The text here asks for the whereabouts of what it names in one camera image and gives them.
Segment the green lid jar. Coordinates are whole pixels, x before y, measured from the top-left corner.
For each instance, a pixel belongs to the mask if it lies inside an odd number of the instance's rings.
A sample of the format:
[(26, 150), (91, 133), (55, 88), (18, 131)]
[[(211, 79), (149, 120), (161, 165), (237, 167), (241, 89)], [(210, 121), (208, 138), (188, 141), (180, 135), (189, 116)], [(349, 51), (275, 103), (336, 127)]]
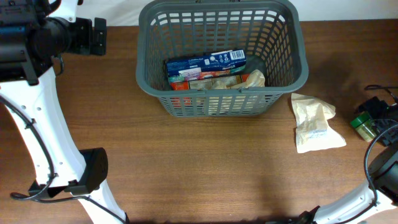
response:
[(371, 142), (377, 136), (373, 130), (373, 120), (368, 112), (361, 113), (350, 122), (350, 125), (366, 142)]

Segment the beige paper pouch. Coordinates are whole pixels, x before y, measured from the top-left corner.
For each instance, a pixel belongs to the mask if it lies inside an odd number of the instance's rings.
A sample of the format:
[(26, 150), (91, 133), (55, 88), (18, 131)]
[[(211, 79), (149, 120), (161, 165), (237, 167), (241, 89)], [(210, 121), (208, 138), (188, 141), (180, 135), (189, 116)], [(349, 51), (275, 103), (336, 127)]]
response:
[(295, 144), (298, 153), (346, 145), (345, 139), (328, 124), (328, 120), (336, 115), (335, 106), (297, 93), (291, 94), (291, 104), (297, 125)]
[(213, 80), (211, 88), (214, 90), (247, 89), (250, 87), (265, 87), (265, 82), (264, 74), (259, 70), (255, 70), (250, 74), (216, 78)]

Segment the blue cardboard box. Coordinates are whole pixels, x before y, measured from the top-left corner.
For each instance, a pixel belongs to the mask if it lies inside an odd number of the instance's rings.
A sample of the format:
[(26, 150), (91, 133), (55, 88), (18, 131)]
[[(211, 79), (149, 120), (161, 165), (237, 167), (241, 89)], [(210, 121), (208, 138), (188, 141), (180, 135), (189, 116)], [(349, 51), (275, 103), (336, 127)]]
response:
[(165, 62), (170, 83), (205, 80), (234, 75), (245, 69), (243, 49), (213, 52), (190, 58), (175, 58)]

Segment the orange pasta packet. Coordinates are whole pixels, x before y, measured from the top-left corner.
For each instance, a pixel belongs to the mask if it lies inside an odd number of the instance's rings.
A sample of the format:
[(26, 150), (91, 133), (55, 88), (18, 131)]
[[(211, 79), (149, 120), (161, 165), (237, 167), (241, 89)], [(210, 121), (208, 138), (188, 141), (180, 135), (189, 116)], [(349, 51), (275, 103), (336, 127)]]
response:
[(209, 78), (205, 80), (194, 80), (189, 82), (171, 83), (173, 90), (225, 90), (234, 85), (245, 82), (249, 74), (233, 75), (219, 78)]

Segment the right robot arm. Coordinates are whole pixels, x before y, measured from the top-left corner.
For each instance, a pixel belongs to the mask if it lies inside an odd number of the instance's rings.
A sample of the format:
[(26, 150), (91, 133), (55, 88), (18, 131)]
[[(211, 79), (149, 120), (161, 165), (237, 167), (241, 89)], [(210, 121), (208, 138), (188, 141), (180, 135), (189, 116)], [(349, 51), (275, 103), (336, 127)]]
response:
[(397, 140), (391, 141), (368, 162), (378, 140), (397, 137), (397, 119), (373, 119), (373, 126), (378, 134), (364, 155), (365, 181), (341, 199), (303, 212), (297, 223), (360, 223), (377, 213), (397, 208)]

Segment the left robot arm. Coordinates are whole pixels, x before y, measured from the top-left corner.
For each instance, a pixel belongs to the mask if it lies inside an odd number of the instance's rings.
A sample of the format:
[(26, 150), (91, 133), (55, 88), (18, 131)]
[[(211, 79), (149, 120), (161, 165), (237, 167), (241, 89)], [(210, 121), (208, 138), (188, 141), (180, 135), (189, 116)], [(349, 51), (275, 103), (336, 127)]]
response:
[(80, 1), (1, 2), (1, 103), (10, 112), (32, 158), (35, 180), (18, 201), (77, 200), (94, 223), (127, 223), (107, 183), (102, 147), (79, 150), (57, 96), (54, 60), (62, 54), (104, 55), (103, 18), (76, 16)]

